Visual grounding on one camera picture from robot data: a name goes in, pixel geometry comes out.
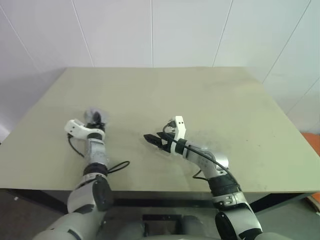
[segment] wire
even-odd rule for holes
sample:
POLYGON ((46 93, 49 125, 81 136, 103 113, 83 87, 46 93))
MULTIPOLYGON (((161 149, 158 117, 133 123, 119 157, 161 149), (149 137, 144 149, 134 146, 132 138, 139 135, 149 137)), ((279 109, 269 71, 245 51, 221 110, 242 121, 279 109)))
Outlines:
POLYGON ((201 180, 205 180, 205 181, 208 182, 208 180, 207 180, 206 178, 198 176, 201 172, 202 172, 202 171, 199 170, 195 175, 192 176, 192 178, 193 178, 193 179, 201 179, 201 180))
POLYGON ((183 146, 184 148, 188 149, 189 151, 191 152, 194 152, 195 154, 198 154, 200 155, 201 157, 205 158, 205 159, 208 159, 210 162, 213 162, 214 164, 218 165, 220 168, 222 168, 224 171, 226 171, 226 173, 233 179, 233 181, 238 185, 238 187, 240 187, 239 183, 237 182, 236 178, 232 175, 232 173, 226 168, 224 167, 222 164, 220 164, 219 162, 217 162, 216 160, 213 160, 211 159, 210 157, 208 157, 207 155, 203 154, 202 152, 200 151, 197 151, 177 140, 174 140, 167 132, 166 132, 166 128, 170 126, 170 123, 168 123, 167 125, 165 125, 162 129, 162 132, 163 134, 168 138, 170 139, 172 142, 178 144, 178 145, 181 145, 183 146))
MULTIPOLYGON (((83 153, 79 152, 79 151, 75 148, 75 146, 72 144, 71 139, 73 138, 73 136, 68 133, 67 137, 68 137, 68 142, 69 142, 70 147, 71 147, 77 154, 79 154, 81 157, 84 158, 85 155, 84 155, 83 153)), ((117 164, 117 165, 111 167, 110 169, 108 169, 108 172, 107 172, 107 173, 108 173, 108 174, 112 174, 112 173, 115 173, 115 172, 117 172, 117 171, 120 171, 120 170, 126 168, 129 164, 130 164, 130 161, 120 162, 119 164, 117 164)))

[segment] white robot link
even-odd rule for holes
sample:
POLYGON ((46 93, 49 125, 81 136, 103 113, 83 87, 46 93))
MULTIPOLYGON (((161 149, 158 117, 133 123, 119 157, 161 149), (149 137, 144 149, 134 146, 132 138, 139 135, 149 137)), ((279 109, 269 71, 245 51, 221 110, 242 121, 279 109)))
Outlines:
MULTIPOLYGON (((102 225, 104 215, 113 205, 112 191, 107 181, 110 161, 104 143, 105 124, 103 113, 96 109, 86 112, 86 125, 70 120, 65 131, 69 138, 86 141, 87 166, 79 184, 71 192, 68 214, 59 218, 33 240, 94 240, 102 225)), ((246 201, 236 179, 228 169, 228 159, 185 140, 185 122, 182 116, 173 117, 158 136, 144 138, 161 150, 182 157, 198 165, 209 184, 214 206, 216 227, 223 240, 289 240, 276 233, 262 232, 261 225, 246 201)), ((205 236, 158 235, 145 240, 209 240, 205 236)))

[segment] table leg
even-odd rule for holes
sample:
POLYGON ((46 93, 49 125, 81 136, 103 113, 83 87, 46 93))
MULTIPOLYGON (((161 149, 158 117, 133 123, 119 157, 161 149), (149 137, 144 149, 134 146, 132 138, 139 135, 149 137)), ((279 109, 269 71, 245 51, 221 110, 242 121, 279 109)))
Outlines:
POLYGON ((55 212, 61 214, 68 213, 67 205, 65 203, 41 190, 5 189, 5 191, 11 195, 19 197, 28 202, 40 205, 47 209, 53 210, 55 212))
POLYGON ((257 201, 250 203, 252 210, 255 213, 261 213, 265 210, 271 210, 283 205, 286 205, 292 201, 297 201, 310 196, 312 193, 271 193, 257 201))

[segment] white tiled wall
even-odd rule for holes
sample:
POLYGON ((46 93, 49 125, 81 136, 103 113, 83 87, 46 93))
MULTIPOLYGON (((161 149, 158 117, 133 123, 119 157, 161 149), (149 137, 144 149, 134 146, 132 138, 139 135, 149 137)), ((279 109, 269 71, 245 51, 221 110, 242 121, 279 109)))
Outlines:
POLYGON ((65 67, 246 67, 320 133, 320 0, 0 0, 0 141, 65 67))

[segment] beige tabletop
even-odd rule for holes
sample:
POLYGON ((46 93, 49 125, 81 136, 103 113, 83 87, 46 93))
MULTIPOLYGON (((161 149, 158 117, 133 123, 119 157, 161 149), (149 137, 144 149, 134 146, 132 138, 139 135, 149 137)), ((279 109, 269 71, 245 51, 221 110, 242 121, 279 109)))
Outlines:
MULTIPOLYGON (((223 152, 244 192, 320 190, 320 158, 242 68, 69 68, 0 146, 0 188, 72 190, 86 165, 64 126, 88 107, 108 112, 113 190, 207 192, 197 166, 147 143, 176 115, 187 140, 223 152)), ((77 147, 84 152, 83 143, 77 147)))

